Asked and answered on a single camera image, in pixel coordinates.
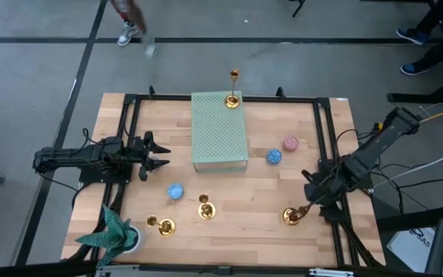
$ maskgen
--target wooden table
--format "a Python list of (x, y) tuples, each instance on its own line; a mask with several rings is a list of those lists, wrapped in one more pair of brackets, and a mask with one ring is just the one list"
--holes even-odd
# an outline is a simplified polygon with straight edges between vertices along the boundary
[[(104, 94), (94, 140), (115, 135), (123, 98), (123, 94)], [(354, 128), (348, 100), (333, 98), (330, 101), (336, 133)], [(122, 254), (116, 262), (336, 266), (331, 226), (318, 216), (318, 207), (312, 208), (295, 226), (286, 225), (281, 218), (285, 208), (307, 203), (301, 170), (317, 170), (319, 150), (312, 105), (245, 102), (244, 106), (250, 156), (247, 170), (196, 174), (191, 163), (191, 103), (141, 102), (136, 135), (153, 131), (155, 141), (172, 151), (157, 156), (171, 162), (149, 173), (147, 182), (139, 180), (139, 166), (134, 167), (131, 183), (125, 190), (121, 217), (132, 219), (133, 225), (145, 230), (146, 241), (139, 252)], [(266, 152), (271, 148), (281, 149), (286, 135), (299, 139), (298, 149), (283, 152), (279, 165), (269, 165), (265, 161)], [(326, 145), (330, 155), (329, 142)], [(346, 133), (338, 147), (341, 155), (353, 152), (358, 147), (356, 136)], [(167, 196), (167, 187), (173, 182), (185, 187), (185, 194), (178, 202)], [(90, 185), (76, 199), (62, 258), (78, 249), (76, 238), (95, 227), (104, 187), (104, 184)], [(198, 215), (198, 197), (202, 193), (209, 195), (217, 211), (208, 221)], [(370, 199), (357, 190), (348, 193), (348, 201), (354, 230), (374, 257), (384, 263)], [(157, 228), (146, 225), (150, 215), (156, 215), (159, 220), (173, 219), (177, 225), (175, 234), (162, 238)], [(343, 231), (341, 240), (345, 261), (349, 263)]]

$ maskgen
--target blue textured ball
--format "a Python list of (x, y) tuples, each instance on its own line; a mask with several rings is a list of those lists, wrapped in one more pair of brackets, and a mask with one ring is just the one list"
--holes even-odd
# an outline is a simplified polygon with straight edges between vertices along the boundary
[(173, 183), (168, 187), (167, 194), (171, 199), (179, 200), (184, 195), (184, 188), (179, 183)]
[(281, 161), (281, 152), (277, 149), (271, 149), (266, 155), (266, 159), (272, 165), (277, 165)]

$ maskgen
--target person's leg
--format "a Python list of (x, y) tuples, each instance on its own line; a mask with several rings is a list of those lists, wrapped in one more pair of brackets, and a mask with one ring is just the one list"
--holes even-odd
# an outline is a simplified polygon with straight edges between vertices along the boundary
[(127, 45), (131, 41), (131, 38), (140, 31), (138, 26), (129, 16), (129, 5), (126, 1), (127, 0), (111, 0), (112, 6), (124, 20), (122, 33), (117, 40), (119, 46)]
[(138, 28), (146, 34), (145, 18), (142, 10), (136, 5), (135, 0), (126, 0), (128, 4), (128, 17), (133, 21)]
[(443, 61), (443, 41), (436, 46), (430, 48), (424, 57), (408, 65), (401, 67), (401, 72), (406, 75), (418, 75), (430, 70), (431, 67)]
[(410, 28), (406, 31), (398, 29), (396, 34), (416, 45), (423, 45), (430, 38), (431, 31), (443, 19), (443, 0), (439, 0), (434, 8), (428, 11), (427, 15), (418, 23), (416, 28)]
[(147, 45), (146, 56), (153, 58), (156, 55), (156, 47), (153, 35), (148, 32), (145, 24), (145, 18), (143, 17), (142, 10), (136, 5), (135, 0), (126, 0), (128, 3), (128, 16), (139, 29), (143, 32), (142, 41)]

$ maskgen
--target white sneaker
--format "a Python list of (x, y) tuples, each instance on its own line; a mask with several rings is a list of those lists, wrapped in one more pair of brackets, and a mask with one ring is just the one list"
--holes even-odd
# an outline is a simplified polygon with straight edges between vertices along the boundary
[(124, 28), (122, 29), (122, 33), (117, 40), (117, 44), (119, 46), (127, 45), (133, 36), (139, 33), (139, 29), (136, 25), (129, 25), (128, 23), (124, 23)]
[(157, 55), (157, 47), (154, 44), (150, 44), (146, 47), (145, 55), (147, 58), (154, 58)]

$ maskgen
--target sneaker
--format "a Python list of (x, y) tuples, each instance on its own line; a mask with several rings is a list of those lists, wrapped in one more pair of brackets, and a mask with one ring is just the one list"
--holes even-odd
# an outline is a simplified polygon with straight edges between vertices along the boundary
[(157, 55), (157, 47), (154, 44), (150, 44), (146, 47), (145, 55), (147, 58), (154, 58)]
[(419, 62), (413, 62), (412, 64), (403, 65), (401, 67), (401, 72), (409, 76), (415, 76), (429, 70), (429, 67), (422, 66)]
[(418, 32), (416, 29), (408, 29), (406, 32), (402, 31), (401, 29), (397, 29), (396, 35), (398, 35), (400, 38), (407, 39), (416, 45), (423, 45), (429, 39), (429, 35)]
[(131, 38), (138, 33), (139, 29), (136, 27), (136, 25), (124, 23), (124, 28), (122, 29), (122, 33), (117, 40), (117, 44), (119, 46), (127, 45), (131, 41)]

